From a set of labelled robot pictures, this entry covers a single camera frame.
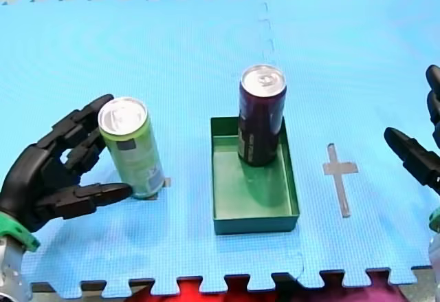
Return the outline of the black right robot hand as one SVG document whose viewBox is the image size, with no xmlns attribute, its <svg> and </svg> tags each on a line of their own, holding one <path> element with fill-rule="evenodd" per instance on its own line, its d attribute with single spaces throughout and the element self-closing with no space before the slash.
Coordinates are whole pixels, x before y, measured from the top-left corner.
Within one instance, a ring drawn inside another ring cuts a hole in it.
<svg viewBox="0 0 440 302">
<path fill-rule="evenodd" d="M 434 125 L 432 137 L 439 147 L 439 66 L 430 65 L 427 68 L 426 80 L 431 88 L 427 95 L 427 107 Z M 439 194 L 439 156 L 434 151 L 427 151 L 416 139 L 392 127 L 385 129 L 384 139 L 407 172 L 418 183 L 429 186 Z"/>
</svg>

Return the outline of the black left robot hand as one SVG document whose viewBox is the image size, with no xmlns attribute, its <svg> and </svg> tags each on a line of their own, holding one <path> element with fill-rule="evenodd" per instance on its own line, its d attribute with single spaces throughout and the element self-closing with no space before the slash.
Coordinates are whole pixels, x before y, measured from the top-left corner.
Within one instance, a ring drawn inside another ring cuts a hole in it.
<svg viewBox="0 0 440 302">
<path fill-rule="evenodd" d="M 105 148 L 98 112 L 110 100 L 105 94 L 73 110 L 21 152 L 3 181 L 2 213 L 33 233 L 51 219 L 88 215 L 132 195 L 125 183 L 80 185 Z"/>
</svg>

